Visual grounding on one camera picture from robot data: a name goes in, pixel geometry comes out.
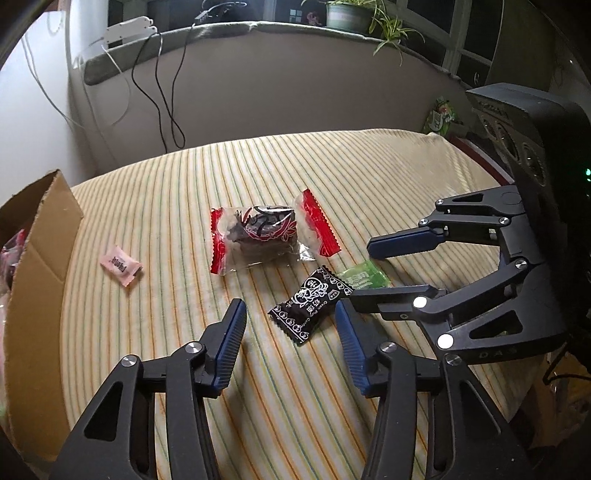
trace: snack bag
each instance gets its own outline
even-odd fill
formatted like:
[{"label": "snack bag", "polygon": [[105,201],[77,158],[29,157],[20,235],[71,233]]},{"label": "snack bag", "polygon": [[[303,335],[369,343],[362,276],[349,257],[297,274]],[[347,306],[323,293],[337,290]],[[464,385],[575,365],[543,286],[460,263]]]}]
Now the snack bag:
[{"label": "snack bag", "polygon": [[435,132],[436,134],[445,137],[450,124],[457,121],[456,111],[449,103],[449,100],[444,97],[438,97],[435,102],[435,108],[427,115],[427,119],[423,126],[423,133],[428,134],[430,132]]},{"label": "snack bag", "polygon": [[292,206],[255,205],[211,212],[211,273],[248,268],[282,255],[300,261],[330,257],[340,246],[310,190]]},{"label": "snack bag", "polygon": [[322,266],[310,274],[290,299],[275,305],[269,317],[296,345],[302,345],[333,306],[352,293],[350,285]]}]

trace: blue gripper pad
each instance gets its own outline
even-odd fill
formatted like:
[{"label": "blue gripper pad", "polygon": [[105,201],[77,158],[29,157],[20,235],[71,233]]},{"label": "blue gripper pad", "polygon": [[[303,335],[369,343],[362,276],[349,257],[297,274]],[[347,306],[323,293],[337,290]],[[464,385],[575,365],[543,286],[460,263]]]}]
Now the blue gripper pad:
[{"label": "blue gripper pad", "polygon": [[219,395],[230,384],[238,350],[246,329],[246,304],[232,300],[221,322],[209,325],[199,340],[207,347],[205,368],[213,390]]},{"label": "blue gripper pad", "polygon": [[428,226],[423,226],[389,235],[375,236],[369,240],[367,249],[370,257],[384,260],[435,250],[443,242],[445,242],[445,236],[442,233],[439,234]]},{"label": "blue gripper pad", "polygon": [[361,391],[362,395],[365,395],[371,389],[371,382],[369,381],[365,368],[366,354],[351,324],[349,313],[343,300],[340,300],[336,304],[335,318],[336,329],[339,332],[340,343],[343,346],[345,362],[353,378],[353,385]]},{"label": "blue gripper pad", "polygon": [[246,329],[246,304],[241,300],[235,309],[226,336],[216,358],[217,368],[213,387],[220,392],[230,384],[230,377],[234,370],[238,349],[242,343],[244,330]]}]

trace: red candy wrapper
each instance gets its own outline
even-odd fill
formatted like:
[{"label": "red candy wrapper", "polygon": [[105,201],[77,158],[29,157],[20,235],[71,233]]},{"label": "red candy wrapper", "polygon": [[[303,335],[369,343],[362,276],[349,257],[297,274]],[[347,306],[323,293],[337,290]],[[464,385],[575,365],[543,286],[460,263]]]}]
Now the red candy wrapper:
[{"label": "red candy wrapper", "polygon": [[310,190],[291,207],[256,205],[211,212],[213,259],[217,275],[274,260],[282,255],[307,261],[340,252],[322,209]]}]

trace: pink candy wrapper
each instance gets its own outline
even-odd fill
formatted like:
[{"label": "pink candy wrapper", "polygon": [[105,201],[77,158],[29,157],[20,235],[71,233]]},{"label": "pink candy wrapper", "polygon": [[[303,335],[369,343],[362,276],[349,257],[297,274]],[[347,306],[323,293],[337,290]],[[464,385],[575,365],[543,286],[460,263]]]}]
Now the pink candy wrapper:
[{"label": "pink candy wrapper", "polygon": [[131,283],[142,268],[140,262],[131,258],[116,245],[100,258],[100,264],[117,277],[124,287]]}]

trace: plant pot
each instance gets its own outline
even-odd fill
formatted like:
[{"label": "plant pot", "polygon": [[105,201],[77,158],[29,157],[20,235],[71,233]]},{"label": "plant pot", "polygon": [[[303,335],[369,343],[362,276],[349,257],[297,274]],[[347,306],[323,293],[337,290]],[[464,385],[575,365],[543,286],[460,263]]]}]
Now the plant pot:
[{"label": "plant pot", "polygon": [[326,5],[326,26],[335,30],[367,35],[374,11],[350,4]]}]

